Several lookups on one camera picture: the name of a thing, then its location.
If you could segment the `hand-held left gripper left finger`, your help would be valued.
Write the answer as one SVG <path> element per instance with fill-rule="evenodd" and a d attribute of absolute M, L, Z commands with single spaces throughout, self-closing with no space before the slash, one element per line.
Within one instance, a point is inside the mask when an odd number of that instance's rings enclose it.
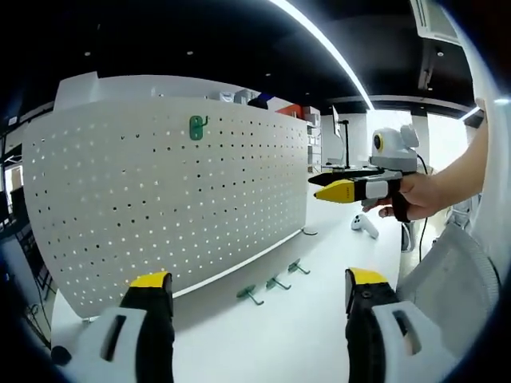
<path fill-rule="evenodd" d="M 69 360 L 72 382 L 173 382 L 172 274 L 136 278 L 119 306 L 87 327 Z"/>

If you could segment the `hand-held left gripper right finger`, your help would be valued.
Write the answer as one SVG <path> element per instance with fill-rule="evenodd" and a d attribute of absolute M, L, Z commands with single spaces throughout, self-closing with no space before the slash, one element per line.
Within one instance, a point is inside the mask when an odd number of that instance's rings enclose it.
<path fill-rule="evenodd" d="M 349 381 L 444 381 L 451 352 L 439 327 L 379 273 L 352 267 L 345 277 Z"/>

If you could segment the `person's right hand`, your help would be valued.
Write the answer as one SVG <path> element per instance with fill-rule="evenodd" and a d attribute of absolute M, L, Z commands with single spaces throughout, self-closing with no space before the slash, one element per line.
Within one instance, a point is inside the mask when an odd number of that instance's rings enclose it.
<path fill-rule="evenodd" d="M 406 222 L 429 218 L 445 207 L 441 190 L 434 178 L 425 174 L 414 173 L 404 176 L 400 180 L 399 195 L 402 195 L 407 202 L 406 210 L 399 213 L 396 213 L 391 198 L 379 199 L 362 210 L 368 212 L 381 207 L 378 212 L 381 218 L 394 216 L 398 221 Z"/>

